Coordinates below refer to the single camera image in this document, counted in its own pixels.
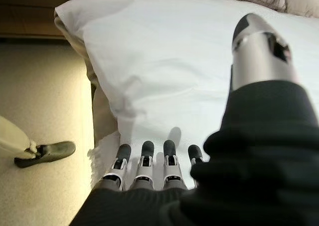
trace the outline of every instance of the floor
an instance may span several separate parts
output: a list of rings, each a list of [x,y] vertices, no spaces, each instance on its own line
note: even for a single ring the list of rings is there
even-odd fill
[[[65,42],[0,42],[0,115],[38,144],[71,140],[68,158],[17,168],[0,158],[0,226],[68,225],[91,190],[91,89]]]

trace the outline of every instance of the robotic hand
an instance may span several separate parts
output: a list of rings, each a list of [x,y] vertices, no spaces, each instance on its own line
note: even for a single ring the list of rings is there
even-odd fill
[[[111,180],[123,188],[129,157],[119,152],[71,225],[319,225],[319,127],[288,45],[248,14],[235,28],[232,51],[221,127],[204,143],[210,161],[188,148],[197,188],[183,187],[175,147],[166,141],[165,190],[154,191],[154,147],[145,142],[131,190],[103,186]]]

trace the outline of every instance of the shoe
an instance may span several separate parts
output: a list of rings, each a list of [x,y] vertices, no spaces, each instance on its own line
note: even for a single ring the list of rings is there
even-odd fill
[[[53,162],[72,155],[75,152],[75,144],[70,141],[59,142],[51,145],[41,145],[38,148],[40,156],[34,159],[15,158],[14,163],[19,168],[26,168],[32,165]]]

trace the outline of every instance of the white pant leg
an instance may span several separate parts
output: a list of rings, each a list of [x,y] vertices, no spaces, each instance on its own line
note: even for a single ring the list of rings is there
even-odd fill
[[[0,157],[32,159],[36,152],[36,143],[15,124],[0,116]]]

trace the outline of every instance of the bed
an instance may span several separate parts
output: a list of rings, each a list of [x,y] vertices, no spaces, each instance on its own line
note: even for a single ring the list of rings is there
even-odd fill
[[[155,145],[155,188],[162,187],[162,146],[172,139],[188,188],[187,148],[202,147],[224,112],[238,20],[254,12],[290,44],[300,80],[319,109],[319,20],[236,0],[72,0],[55,23],[86,61],[93,99],[95,180],[120,144],[132,147],[126,188],[144,141]]]

